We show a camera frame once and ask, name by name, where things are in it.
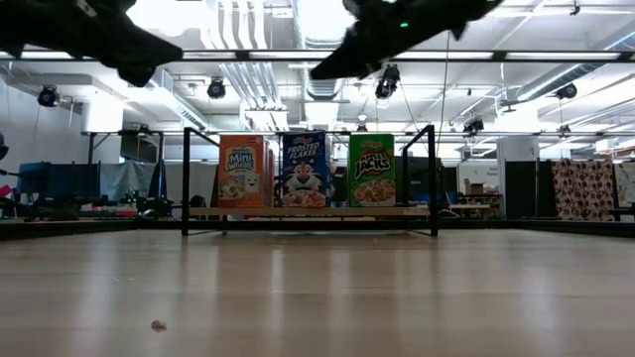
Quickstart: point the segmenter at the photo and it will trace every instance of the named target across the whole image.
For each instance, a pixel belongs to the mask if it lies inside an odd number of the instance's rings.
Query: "cereal box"
[[[220,137],[218,164],[219,207],[265,207],[268,160],[267,144],[256,135]]]
[[[348,144],[351,207],[395,205],[395,138],[390,134],[353,134]]]
[[[326,133],[285,134],[282,145],[283,206],[326,207],[330,189]]]

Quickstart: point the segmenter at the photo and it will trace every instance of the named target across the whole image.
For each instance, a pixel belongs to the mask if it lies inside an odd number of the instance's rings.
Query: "blue cereal box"
[[[283,135],[283,206],[326,207],[330,149],[325,132]]]

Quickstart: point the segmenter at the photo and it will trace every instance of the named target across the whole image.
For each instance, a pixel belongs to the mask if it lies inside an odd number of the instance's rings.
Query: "green cereal box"
[[[395,138],[390,134],[353,134],[348,148],[349,206],[394,206]]]

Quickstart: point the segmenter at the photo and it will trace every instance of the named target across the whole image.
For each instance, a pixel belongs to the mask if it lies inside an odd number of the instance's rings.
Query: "wooden shelf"
[[[427,207],[359,207],[359,208],[190,208],[190,215],[248,215],[248,216],[428,216]]]

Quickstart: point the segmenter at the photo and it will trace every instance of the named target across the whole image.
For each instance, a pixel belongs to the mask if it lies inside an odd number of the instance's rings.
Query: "crumb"
[[[156,332],[163,332],[168,329],[168,323],[164,321],[154,320],[150,325]]]

